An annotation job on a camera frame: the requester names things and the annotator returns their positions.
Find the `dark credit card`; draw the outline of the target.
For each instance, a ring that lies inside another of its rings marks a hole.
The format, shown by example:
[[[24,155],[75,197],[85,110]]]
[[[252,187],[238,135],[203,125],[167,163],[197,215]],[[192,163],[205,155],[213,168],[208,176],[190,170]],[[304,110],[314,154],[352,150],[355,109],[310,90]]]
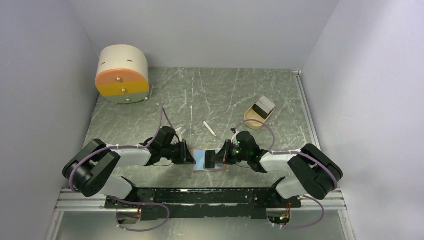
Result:
[[[204,168],[206,170],[209,169],[214,169],[215,168],[215,162],[213,162],[213,158],[216,155],[216,151],[215,150],[207,150],[205,152],[205,157],[204,157]]]

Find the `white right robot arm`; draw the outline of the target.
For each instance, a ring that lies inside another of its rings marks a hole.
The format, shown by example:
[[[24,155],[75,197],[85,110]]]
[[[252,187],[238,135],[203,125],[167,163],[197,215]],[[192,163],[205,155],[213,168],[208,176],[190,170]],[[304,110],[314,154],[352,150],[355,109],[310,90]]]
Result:
[[[344,176],[341,168],[311,143],[299,150],[270,152],[261,149],[248,131],[236,134],[235,140],[226,140],[211,161],[224,165],[247,162],[250,169],[263,174],[290,173],[271,187],[269,199],[275,207],[282,207],[289,198],[302,195],[323,200]]]

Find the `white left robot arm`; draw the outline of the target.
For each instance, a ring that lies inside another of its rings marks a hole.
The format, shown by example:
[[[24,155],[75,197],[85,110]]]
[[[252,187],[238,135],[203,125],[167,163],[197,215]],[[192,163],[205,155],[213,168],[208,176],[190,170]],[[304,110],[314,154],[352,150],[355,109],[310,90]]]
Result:
[[[113,196],[124,207],[132,208],[139,200],[135,184],[126,177],[113,176],[113,171],[120,167],[153,166],[161,159],[175,165],[196,163],[187,142],[175,129],[163,126],[155,136],[137,145],[111,145],[93,139],[65,165],[62,175],[69,180],[70,187],[85,197]]]

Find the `pink leather card holder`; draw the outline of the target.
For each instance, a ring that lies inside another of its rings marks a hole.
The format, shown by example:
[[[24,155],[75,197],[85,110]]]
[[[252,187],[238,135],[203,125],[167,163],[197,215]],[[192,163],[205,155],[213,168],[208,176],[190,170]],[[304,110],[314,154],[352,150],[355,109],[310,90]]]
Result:
[[[195,163],[191,165],[191,171],[194,173],[225,172],[227,170],[225,164],[212,161],[219,151],[219,149],[192,149],[190,153]]]

